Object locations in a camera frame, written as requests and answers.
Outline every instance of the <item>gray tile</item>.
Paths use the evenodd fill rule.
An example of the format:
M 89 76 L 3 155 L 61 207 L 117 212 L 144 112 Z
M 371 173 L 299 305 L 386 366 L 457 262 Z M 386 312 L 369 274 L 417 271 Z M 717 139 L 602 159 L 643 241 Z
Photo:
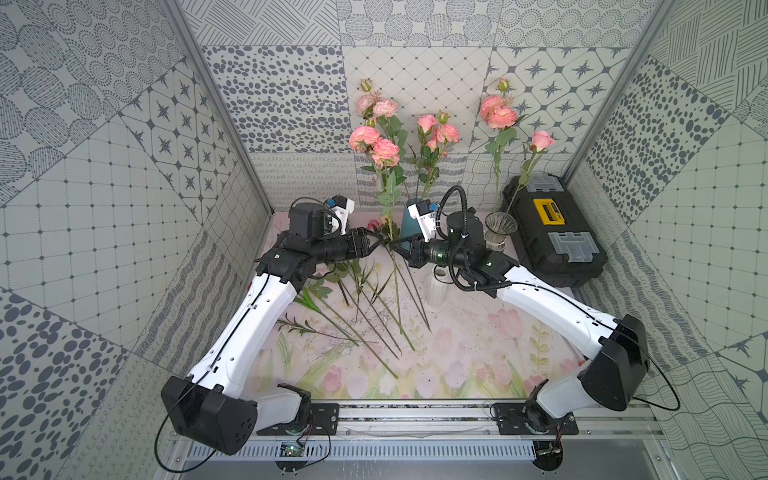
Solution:
M 573 154 L 627 55 L 629 48 L 494 48 L 483 93 L 498 94 L 498 80 L 507 79 L 511 106 L 528 116 L 516 125 L 518 140 L 530 141 L 534 131 L 545 130 L 555 140 L 550 151 Z M 485 153 L 497 133 L 476 118 L 470 151 Z M 508 151 L 520 148 L 514 142 Z
M 712 353 L 632 232 L 625 230 L 607 254 L 603 273 L 579 287 L 586 304 L 643 322 L 650 353 L 664 371 Z
M 717 104 L 649 57 L 586 161 L 621 216 L 631 223 L 726 116 Z M 653 141 L 633 141 L 639 135 Z
M 202 230 L 134 352 L 185 376 L 200 360 L 200 349 L 212 345 L 229 322 L 242 281 L 214 238 Z
M 496 45 L 629 48 L 655 5 L 655 0 L 507 1 L 498 21 Z
M 730 117 L 631 226 L 716 349 L 768 331 L 759 243 L 766 161 L 766 141 Z
M 573 195 L 603 247 L 609 247 L 627 229 L 627 224 L 603 191 L 589 165 L 579 166 L 568 184 L 568 192 Z
M 154 436 L 166 413 L 160 390 L 170 375 L 129 354 L 59 478 L 150 478 L 158 469 Z M 173 433 L 167 423 L 157 446 L 161 455 Z
M 299 195 L 319 200 L 343 195 L 359 202 L 355 155 L 251 154 L 272 206 L 288 210 Z
M 494 44 L 502 0 L 339 0 L 342 45 Z
M 349 152 L 341 48 L 204 47 L 204 54 L 249 153 Z
M 562 176 L 571 159 L 570 154 L 545 154 L 534 168 L 537 174 Z M 490 154 L 470 154 L 462 177 L 462 186 L 467 192 L 467 201 L 478 210 L 494 210 L 501 198 L 500 190 L 509 184 L 515 175 L 522 172 L 525 162 L 523 154 L 503 154 L 501 169 L 496 188 L 496 176 L 493 174 L 493 159 Z
M 5 288 L 0 297 L 0 348 L 18 359 L 2 371 L 3 430 L 14 439 L 3 446 L 3 469 L 54 478 L 84 438 L 128 351 Z
M 181 4 L 200 45 L 340 45 L 333 0 Z
M 488 68 L 487 48 L 354 47 L 344 48 L 344 68 L 349 105 L 355 126 L 363 119 L 356 111 L 364 95 L 360 82 L 371 78 L 374 89 L 398 103 L 398 119 L 409 132 L 410 144 L 418 145 L 419 117 L 451 115 L 461 141 L 452 152 L 469 151 L 472 129 L 479 108 L 483 80 Z M 345 132 L 345 139 L 351 131 Z M 349 151 L 345 144 L 344 151 Z
M 716 355 L 677 367 L 667 376 L 680 396 L 680 411 L 652 409 L 686 478 L 768 475 L 768 427 Z M 660 376 L 647 377 L 643 390 L 645 398 L 675 406 Z

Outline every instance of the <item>pink rose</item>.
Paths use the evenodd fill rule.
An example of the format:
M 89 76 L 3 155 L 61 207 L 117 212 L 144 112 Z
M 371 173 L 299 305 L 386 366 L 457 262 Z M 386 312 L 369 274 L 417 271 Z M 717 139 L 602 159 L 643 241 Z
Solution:
M 531 142 L 531 150 L 543 151 L 554 144 L 554 140 L 546 131 L 537 131 L 533 134 L 533 141 Z
M 376 118 L 382 117 L 382 116 L 391 118 L 396 113 L 397 113 L 397 102 L 395 102 L 391 98 L 377 101 L 376 104 L 373 105 L 373 116 Z
M 488 119 L 488 114 L 491 113 L 491 110 L 493 110 L 496 107 L 506 107 L 507 101 L 498 95 L 495 95 L 493 97 L 488 97 L 485 99 L 484 102 L 482 102 L 482 105 L 480 106 L 480 116 L 483 118 L 483 120 Z
M 366 110 L 376 104 L 377 98 L 374 94 L 363 95 L 357 101 L 357 114 L 362 117 L 362 114 L 366 113 Z
M 366 145 L 373 145 L 381 138 L 381 134 L 373 127 L 357 127 L 349 136 L 349 146 L 354 151 L 365 151 Z
M 510 107 L 496 107 L 488 114 L 490 128 L 511 127 L 518 120 L 518 114 Z
M 435 115 L 424 115 L 419 117 L 419 126 L 425 134 L 429 133 L 429 129 L 435 125 L 437 125 L 437 118 L 435 118 Z
M 373 155 L 371 157 L 379 168 L 394 167 L 400 162 L 399 152 L 400 147 L 382 138 L 373 144 Z
M 450 141 L 456 144 L 459 140 L 458 128 L 449 124 L 440 125 L 435 132 L 435 138 L 440 143 Z

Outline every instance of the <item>dotted pattern tile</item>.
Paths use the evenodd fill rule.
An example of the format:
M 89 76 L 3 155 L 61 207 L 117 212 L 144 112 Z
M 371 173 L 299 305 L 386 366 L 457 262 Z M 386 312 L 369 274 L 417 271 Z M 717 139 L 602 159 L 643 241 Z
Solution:
M 657 0 L 505 0 L 496 45 L 634 45 Z
M 502 0 L 339 0 L 342 45 L 491 46 Z
M 727 115 L 648 57 L 586 161 L 621 216 L 631 223 Z
M 768 332 L 766 147 L 730 118 L 631 226 L 714 348 Z
M 0 283 L 127 346 L 201 228 L 120 118 L 0 215 Z
M 409 132 L 409 143 L 418 144 L 417 121 L 440 110 L 452 115 L 461 142 L 452 153 L 469 149 L 472 128 L 488 68 L 488 49 L 354 47 L 344 49 L 346 85 L 353 124 L 361 125 L 357 101 L 364 95 L 360 82 L 371 78 L 382 95 L 398 102 L 397 117 Z
M 534 131 L 545 130 L 556 142 L 551 152 L 573 154 L 628 54 L 628 48 L 493 48 L 483 96 L 477 102 L 498 94 L 498 80 L 506 78 L 512 107 L 518 115 L 528 115 L 508 151 L 519 152 L 520 141 L 530 141 Z M 471 151 L 485 153 L 485 145 L 497 133 L 478 116 Z
M 0 304 L 0 472 L 49 480 L 77 447 L 128 351 L 6 289 Z
M 203 47 L 250 153 L 349 151 L 339 47 Z

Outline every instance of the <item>table surface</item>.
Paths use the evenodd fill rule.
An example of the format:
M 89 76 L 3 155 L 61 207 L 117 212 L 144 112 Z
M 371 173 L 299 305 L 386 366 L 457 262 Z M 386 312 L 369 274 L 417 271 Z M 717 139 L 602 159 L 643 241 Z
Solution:
M 366 226 L 378 215 L 373 212 L 355 212 L 350 215 L 353 227 Z M 265 251 L 274 243 L 276 235 L 288 228 L 287 212 L 275 213 Z M 505 251 L 516 257 L 508 242 Z M 413 291 L 408 268 L 397 257 L 399 268 Z M 377 266 L 372 275 L 374 285 L 383 284 L 393 271 L 387 250 L 378 248 L 361 259 L 361 266 Z M 319 273 L 327 271 L 323 266 Z M 318 333 L 289 332 L 288 327 L 275 325 L 264 348 L 253 364 L 245 388 L 244 398 L 255 398 L 260 392 L 278 383 L 289 383 L 309 390 L 314 399 L 492 399 L 527 396 L 543 379 L 556 379 L 575 370 L 579 356 L 565 340 L 551 328 L 527 312 L 485 293 L 465 293 L 447 286 L 444 302 L 437 308 L 425 301 L 425 289 L 432 276 L 432 268 L 410 269 L 415 288 L 424 303 L 429 328 L 419 315 L 416 303 L 399 279 L 399 298 L 402 326 L 411 339 L 413 349 L 400 334 L 395 320 L 386 313 L 381 303 L 374 303 L 376 311 L 389 328 L 399 348 L 370 305 L 361 298 L 362 311 L 376 330 L 384 337 L 395 354 L 361 315 L 352 301 L 346 305 L 339 286 L 325 282 L 332 289 L 326 302 L 346 319 L 372 349 L 387 363 L 397 378 L 363 344 L 353 345 L 343 334 L 316 312 L 292 303 L 283 316 L 298 323 L 308 322 Z M 353 290 L 351 277 L 343 281 Z M 397 314 L 396 293 L 387 286 L 382 298 Z M 570 289 L 560 289 L 570 295 Z M 318 303 L 320 309 L 334 322 L 342 321 L 329 308 Z

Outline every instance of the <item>flower stem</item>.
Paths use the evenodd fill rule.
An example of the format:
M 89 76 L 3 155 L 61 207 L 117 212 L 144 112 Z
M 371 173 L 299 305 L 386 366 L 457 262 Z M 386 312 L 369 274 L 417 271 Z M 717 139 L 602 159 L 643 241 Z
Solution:
M 413 275 L 411 274 L 411 270 L 408 270 L 408 275 L 410 275 L 411 282 L 413 282 L 413 289 L 416 291 L 416 297 L 419 298 L 418 305 L 416 304 L 416 298 L 413 296 L 413 293 L 411 293 L 411 287 L 408 286 L 408 282 L 406 282 L 406 278 L 402 275 L 402 271 L 400 271 L 400 268 L 397 266 L 397 262 L 395 262 L 395 270 L 397 270 L 397 273 L 400 274 L 400 278 L 402 278 L 402 283 L 403 285 L 406 286 L 406 290 L 408 290 L 408 294 L 411 296 L 411 300 L 413 300 L 413 304 L 416 305 L 416 309 L 419 311 L 419 315 L 422 316 L 422 318 L 424 319 L 424 323 L 426 323 L 427 325 L 427 330 L 431 332 L 432 329 L 429 327 L 429 320 L 427 320 L 427 314 L 426 314 L 426 311 L 424 310 L 424 303 L 422 303 L 422 298 L 419 295 L 419 290 L 416 288 L 416 282 L 414 282 L 413 280 Z
M 375 288 L 373 288 L 373 285 L 371 285 L 371 284 L 370 284 L 368 281 L 366 281 L 366 285 L 368 286 L 368 288 L 370 288 L 370 289 L 371 289 L 371 291 L 372 291 L 374 294 L 376 293 L 376 289 L 375 289 Z M 409 346 L 409 347 L 411 347 L 411 350 L 413 350 L 413 351 L 415 352 L 415 351 L 416 351 L 416 348 L 414 348 L 414 347 L 413 347 L 413 343 L 411 343 L 411 339 L 410 339 L 410 338 L 408 338 L 408 334 L 407 334 L 407 333 L 406 333 L 406 331 L 405 331 L 405 330 L 402 328 L 402 324 L 401 324 L 401 323 L 398 321 L 398 318 L 397 318 L 397 316 L 395 316 L 395 314 L 394 314 L 394 313 L 392 313 L 392 310 L 389 308 L 389 305 L 387 305 L 387 303 L 384 301 L 384 299 L 383 299 L 381 296 L 377 296 L 377 297 L 376 297 L 376 299 L 377 299 L 379 302 L 381 302 L 381 303 L 382 303 L 382 305 L 384 306 L 384 308 L 386 309 L 386 311 L 389 313 L 389 315 L 390 315 L 390 316 L 391 316 L 391 317 L 392 317 L 392 318 L 395 320 L 395 323 L 397 323 L 397 326 L 398 326 L 398 327 L 400 327 L 400 333 L 401 333 L 401 334 L 402 334 L 402 335 L 403 335 L 403 336 L 406 338 L 406 341 L 408 342 L 408 346 Z
M 341 281 L 341 279 L 339 279 L 339 288 L 340 288 L 342 291 L 344 291 L 344 290 L 349 290 L 349 289 L 347 289 L 347 288 L 346 288 L 346 286 L 344 286 L 344 283 Z M 373 330 L 373 332 L 374 332 L 374 333 L 375 333 L 375 334 L 376 334 L 376 335 L 377 335 L 377 336 L 378 336 L 378 337 L 381 339 L 382 343 L 384 343 L 384 346 L 385 346 L 385 347 L 386 347 L 386 348 L 387 348 L 387 349 L 388 349 L 390 352 L 392 352 L 392 354 L 395 356 L 395 358 L 398 358 L 398 357 L 397 357 L 397 353 L 395 353 L 395 351 L 394 351 L 394 350 L 392 350 L 392 347 L 390 347 L 390 346 L 389 346 L 389 344 L 386 342 L 386 340 L 384 340 L 384 337 L 382 337 L 382 336 L 381 336 L 381 333 L 379 333 L 379 331 L 378 331 L 376 328 L 374 328 L 374 327 L 373 327 L 373 324 L 372 324 L 372 323 L 371 323 L 371 321 L 368 319 L 368 317 L 366 316 L 366 314 L 365 314 L 365 313 L 362 311 L 362 309 L 360 308 L 360 305 L 359 305 L 359 304 L 358 304 L 358 303 L 355 301 L 355 299 L 351 299 L 351 300 L 352 300 L 352 302 L 355 304 L 355 306 L 357 307 L 357 311 L 358 311 L 358 312 L 360 312 L 360 315 L 362 315 L 362 317 L 363 317 L 364 319 L 366 319 L 366 322 L 368 323 L 368 326 L 370 326 L 370 327 L 371 327 L 371 330 Z
M 338 317 L 339 317 L 339 318 L 340 318 L 340 319 L 341 319 L 341 320 L 342 320 L 342 321 L 345 323 L 345 325 L 347 325 L 347 326 L 349 327 L 349 329 L 350 329 L 350 330 L 352 330 L 352 332 L 353 332 L 355 335 L 357 335 L 357 336 L 358 336 L 358 338 L 360 338 L 360 340 L 362 340 L 362 342 L 365 344 L 365 346 L 367 346 L 367 347 L 368 347 L 368 350 L 370 350 L 370 351 L 371 351 L 371 353 L 372 353 L 372 354 L 373 354 L 373 355 L 374 355 L 374 356 L 375 356 L 375 357 L 376 357 L 376 358 L 377 358 L 377 359 L 378 359 L 378 360 L 379 360 L 379 361 L 382 363 L 382 365 L 384 365 L 384 368 L 385 368 L 385 369 L 387 369 L 387 371 L 388 371 L 389 373 L 392 373 L 392 376 L 393 376 L 393 377 L 395 377 L 395 378 L 398 378 L 398 377 L 397 377 L 397 374 L 395 374 L 395 373 L 392 371 L 392 369 L 390 369 L 390 368 L 389 368 L 389 365 L 387 365 L 387 364 L 386 364 L 386 362 L 385 362 L 384 360 L 382 360 L 382 357 L 380 357 L 380 356 L 379 356 L 379 354 L 378 354 L 378 353 L 376 353 L 376 351 L 375 351 L 373 348 L 371 348 L 370 344 L 368 344 L 368 342 L 366 342 L 366 341 L 365 341 L 365 340 L 364 340 L 364 339 L 363 339 L 363 338 L 360 336 L 360 334 L 359 334 L 359 333 L 357 333 L 357 330 L 355 330 L 355 327 L 351 326 L 351 325 L 349 324 L 349 322 L 347 322 L 347 321 L 344 319 L 344 317 L 343 317 L 343 316 L 339 315 L 339 313 L 338 313 L 338 312 L 336 312 L 336 311 L 333 309 L 333 307 L 331 307 L 331 306 L 330 306 L 328 303 L 326 303 L 326 301 L 325 301 L 325 300 L 323 300 L 322 298 L 320 298 L 320 297 L 319 297 L 319 296 L 317 296 L 317 295 L 315 295 L 315 297 L 316 297 L 316 298 L 317 298 L 317 299 L 318 299 L 318 300 L 319 300 L 319 301 L 320 301 L 320 302 L 321 302 L 323 305 L 325 305 L 325 306 L 328 308 L 328 310 L 330 310 L 330 311 L 332 311 L 333 313 L 335 313 L 335 314 L 336 314 L 336 316 L 338 316 Z

